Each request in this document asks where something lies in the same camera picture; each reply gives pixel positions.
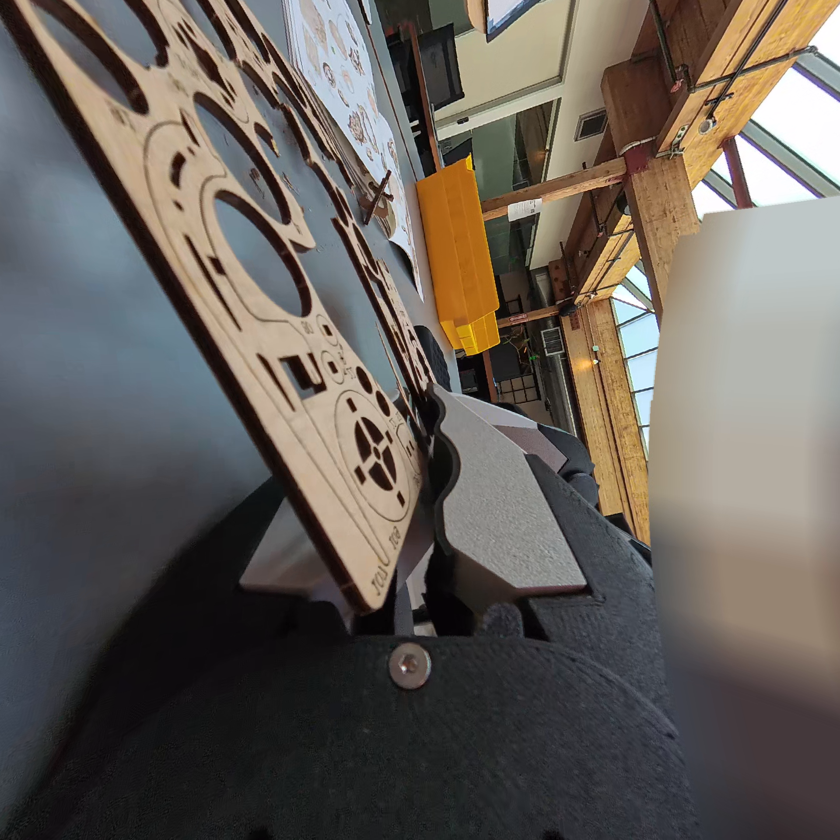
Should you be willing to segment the silver ventilation duct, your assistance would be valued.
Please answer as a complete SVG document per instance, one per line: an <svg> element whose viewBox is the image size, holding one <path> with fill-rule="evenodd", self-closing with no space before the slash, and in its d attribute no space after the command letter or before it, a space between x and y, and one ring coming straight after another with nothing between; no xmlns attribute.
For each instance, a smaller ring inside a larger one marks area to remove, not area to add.
<svg viewBox="0 0 840 840"><path fill-rule="evenodd" d="M558 326L548 327L541 329L540 335L542 371L553 389L553 416L558 417L558 425L562 424L566 431L579 437L582 430L580 411L562 329Z"/></svg>

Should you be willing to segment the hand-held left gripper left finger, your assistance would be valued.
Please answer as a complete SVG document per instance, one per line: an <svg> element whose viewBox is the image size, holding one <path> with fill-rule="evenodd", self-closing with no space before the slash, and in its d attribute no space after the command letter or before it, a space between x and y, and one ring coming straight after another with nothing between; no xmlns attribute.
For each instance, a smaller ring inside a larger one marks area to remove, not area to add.
<svg viewBox="0 0 840 840"><path fill-rule="evenodd" d="M288 501L281 502L239 585L250 592L347 602Z"/></svg>

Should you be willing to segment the open instruction booklet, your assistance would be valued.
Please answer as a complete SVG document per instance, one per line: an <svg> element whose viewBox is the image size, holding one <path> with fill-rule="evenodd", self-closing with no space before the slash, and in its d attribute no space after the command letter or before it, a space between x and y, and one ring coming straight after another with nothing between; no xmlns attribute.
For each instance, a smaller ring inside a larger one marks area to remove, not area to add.
<svg viewBox="0 0 840 840"><path fill-rule="evenodd" d="M416 292L424 300L413 226L390 125L375 95L371 59L344 1L284 1L290 55L347 141L362 172L378 186L390 172L386 194L388 238L409 259Z"/></svg>

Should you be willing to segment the black cabinet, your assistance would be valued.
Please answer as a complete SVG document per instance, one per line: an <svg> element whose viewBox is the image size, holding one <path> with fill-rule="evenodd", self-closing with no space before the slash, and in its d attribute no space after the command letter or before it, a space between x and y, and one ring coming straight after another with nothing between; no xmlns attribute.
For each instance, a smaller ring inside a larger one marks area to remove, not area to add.
<svg viewBox="0 0 840 840"><path fill-rule="evenodd" d="M465 97L455 35L453 23L418 35L413 24L404 22L386 40L397 84L410 114L417 116L421 108L415 46L432 110L440 110Z"/></svg>

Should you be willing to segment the yellow plastic bin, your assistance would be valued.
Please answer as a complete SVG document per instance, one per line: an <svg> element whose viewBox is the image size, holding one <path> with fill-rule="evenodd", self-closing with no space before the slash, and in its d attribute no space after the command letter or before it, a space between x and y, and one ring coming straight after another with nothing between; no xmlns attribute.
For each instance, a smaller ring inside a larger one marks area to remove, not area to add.
<svg viewBox="0 0 840 840"><path fill-rule="evenodd" d="M499 344L499 300L471 156L416 184L437 316L467 355Z"/></svg>

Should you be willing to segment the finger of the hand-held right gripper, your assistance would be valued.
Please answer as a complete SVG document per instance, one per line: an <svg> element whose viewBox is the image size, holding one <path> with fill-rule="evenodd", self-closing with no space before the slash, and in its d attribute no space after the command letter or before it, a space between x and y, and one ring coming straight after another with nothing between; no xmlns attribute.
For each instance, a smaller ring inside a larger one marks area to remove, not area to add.
<svg viewBox="0 0 840 840"><path fill-rule="evenodd" d="M540 431L538 424L530 418L469 395L452 394L451 396L508 437L525 453L540 457L554 473L559 474L565 467L566 455L550 442L549 438Z"/></svg>

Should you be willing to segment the small assembled wooden part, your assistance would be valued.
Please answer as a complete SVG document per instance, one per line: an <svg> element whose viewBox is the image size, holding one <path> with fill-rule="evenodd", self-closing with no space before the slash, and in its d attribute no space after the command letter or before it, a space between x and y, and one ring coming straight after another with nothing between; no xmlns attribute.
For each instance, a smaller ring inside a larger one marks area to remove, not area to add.
<svg viewBox="0 0 840 840"><path fill-rule="evenodd" d="M378 184L370 182L358 197L362 211L362 225L367 226L376 217L383 224L393 220L393 194L390 192L392 170L387 170Z"/></svg>

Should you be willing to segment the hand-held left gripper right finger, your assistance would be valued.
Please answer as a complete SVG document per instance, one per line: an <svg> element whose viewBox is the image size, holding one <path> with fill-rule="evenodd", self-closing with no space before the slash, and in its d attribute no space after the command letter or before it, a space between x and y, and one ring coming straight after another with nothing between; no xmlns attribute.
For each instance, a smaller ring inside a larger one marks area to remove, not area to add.
<svg viewBox="0 0 840 840"><path fill-rule="evenodd" d="M586 579L532 466L548 465L471 412L439 384L435 530L451 567L447 588L475 614L534 596L578 595Z"/></svg>

